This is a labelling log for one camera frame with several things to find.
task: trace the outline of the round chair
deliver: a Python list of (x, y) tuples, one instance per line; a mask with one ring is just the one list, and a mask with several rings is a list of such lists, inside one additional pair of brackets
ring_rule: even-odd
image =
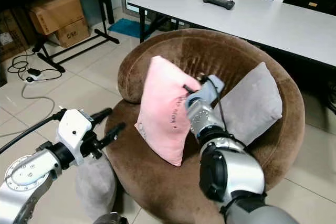
[(134, 127), (150, 60), (157, 55), (193, 77), (200, 72), (217, 75), (225, 82), (221, 96), (259, 63), (266, 63), (282, 98), (282, 119), (248, 146), (264, 170), (266, 190), (285, 176), (302, 144), (305, 117), (301, 93), (282, 66), (265, 52), (210, 30), (183, 29), (158, 35), (134, 48), (121, 64), (118, 87), (123, 100), (105, 127), (107, 132), (119, 122), (127, 124), (118, 140), (107, 147), (120, 183), (142, 208), (163, 222), (224, 223), (216, 205), (198, 186), (200, 147), (194, 136), (187, 136), (182, 165), (175, 167), (156, 155)]

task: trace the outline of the cardboard box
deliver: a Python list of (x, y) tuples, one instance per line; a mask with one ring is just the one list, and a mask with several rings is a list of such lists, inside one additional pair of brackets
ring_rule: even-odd
[(0, 87), (5, 85), (7, 83), (6, 75), (5, 75), (5, 69), (4, 67), (0, 64)]
[(79, 0), (38, 0), (29, 9), (36, 30), (44, 35), (84, 18)]
[(89, 37), (89, 29), (86, 20), (83, 18), (68, 26), (65, 26), (54, 33), (54, 37), (49, 38), (51, 41), (62, 47), (70, 47), (85, 38)]
[(9, 10), (0, 13), (0, 62), (28, 49), (27, 42)]
[(14, 7), (11, 9), (13, 16), (15, 17), (21, 32), (29, 45), (34, 45), (37, 41), (34, 27), (29, 20), (28, 14), (22, 7)]

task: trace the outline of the tile floor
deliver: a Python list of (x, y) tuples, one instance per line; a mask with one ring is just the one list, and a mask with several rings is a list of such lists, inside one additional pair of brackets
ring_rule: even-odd
[[(134, 19), (122, 14), (120, 9), (116, 10), (116, 18), (121, 17)], [(84, 109), (88, 113), (115, 106), (121, 100), (117, 88), (118, 67), (139, 40), (122, 34), (110, 34), (120, 39), (121, 44), (108, 42), (64, 63), (67, 71), (61, 78), (28, 86), (25, 95), (45, 95), (54, 99), (56, 105)], [(56, 52), (60, 48), (49, 46), (48, 50)], [(68, 52), (57, 59), (72, 53)], [(36, 56), (29, 57), (29, 64), (37, 69), (48, 68)], [(8, 67), (10, 60), (4, 62), (4, 65)], [(20, 92), (24, 84), (17, 75), (8, 73), (7, 80), (8, 84), (0, 88), (0, 135), (23, 130), (45, 117), (51, 108), (51, 102), (45, 99), (23, 99)], [(307, 122), (305, 142), (286, 178), (268, 193), (267, 203), (285, 209), (302, 224), (334, 223), (336, 116), (323, 108), (313, 96), (303, 94), (303, 97)], [(46, 140), (53, 140), (56, 127), (57, 123), (45, 125), (1, 155), (0, 177), (3, 177), (6, 168), (14, 159), (32, 153), (36, 146)], [(98, 127), (96, 132), (102, 136), (103, 126)], [(0, 145), (13, 137), (0, 138)], [(76, 169), (72, 167), (54, 182), (49, 192), (39, 201), (30, 223), (92, 223), (76, 197), (75, 174)], [(118, 197), (116, 206), (128, 218), (129, 223), (160, 223), (125, 193)]]

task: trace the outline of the blue mat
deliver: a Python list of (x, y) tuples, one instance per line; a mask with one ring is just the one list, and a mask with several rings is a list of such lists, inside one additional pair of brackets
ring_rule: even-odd
[(122, 18), (109, 27), (110, 31), (116, 33), (126, 34), (135, 38), (140, 38), (140, 23), (129, 19)]

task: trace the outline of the white cable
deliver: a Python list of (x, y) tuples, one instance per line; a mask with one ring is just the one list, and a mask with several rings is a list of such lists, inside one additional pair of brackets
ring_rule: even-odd
[[(49, 97), (44, 97), (44, 96), (40, 96), (40, 97), (26, 97), (23, 95), (25, 89), (27, 87), (27, 84), (25, 84), (21, 90), (21, 97), (24, 98), (24, 99), (47, 99), (49, 101), (52, 102), (52, 108), (50, 110), (50, 112), (44, 117), (42, 118), (40, 121), (43, 121), (44, 119), (48, 118), (52, 112), (54, 111), (54, 108), (55, 108), (55, 101)], [(22, 131), (17, 131), (17, 132), (12, 132), (12, 133), (8, 133), (8, 134), (4, 134), (4, 135), (0, 135), (0, 137), (6, 137), (6, 136), (10, 136), (10, 135), (15, 135), (15, 134), (19, 134), (21, 132), (24, 132), (26, 129), (22, 130)]]

